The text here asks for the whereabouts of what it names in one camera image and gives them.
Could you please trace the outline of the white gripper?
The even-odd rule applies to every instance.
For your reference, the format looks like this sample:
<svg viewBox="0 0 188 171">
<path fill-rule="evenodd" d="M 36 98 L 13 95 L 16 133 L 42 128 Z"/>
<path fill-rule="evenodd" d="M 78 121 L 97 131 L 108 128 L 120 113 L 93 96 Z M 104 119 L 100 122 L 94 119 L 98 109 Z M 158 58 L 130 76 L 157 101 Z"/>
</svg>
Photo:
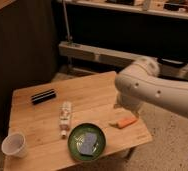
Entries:
<svg viewBox="0 0 188 171">
<path fill-rule="evenodd" d="M 139 110 L 142 107 L 143 102 L 135 97 L 118 94 L 116 103 L 113 105 L 113 109 L 124 108 L 132 112 L 132 114 L 139 118 Z"/>
</svg>

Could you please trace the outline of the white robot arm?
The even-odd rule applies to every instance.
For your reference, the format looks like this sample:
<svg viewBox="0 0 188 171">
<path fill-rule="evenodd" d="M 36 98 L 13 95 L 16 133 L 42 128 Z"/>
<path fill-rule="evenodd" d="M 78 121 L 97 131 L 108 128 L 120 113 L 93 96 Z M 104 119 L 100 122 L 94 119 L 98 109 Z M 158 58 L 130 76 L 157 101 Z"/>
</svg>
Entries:
<svg viewBox="0 0 188 171">
<path fill-rule="evenodd" d="M 140 57 L 115 77 L 118 91 L 116 103 L 137 112 L 147 102 L 188 118 L 188 82 L 158 77 L 158 63 L 150 57 Z"/>
</svg>

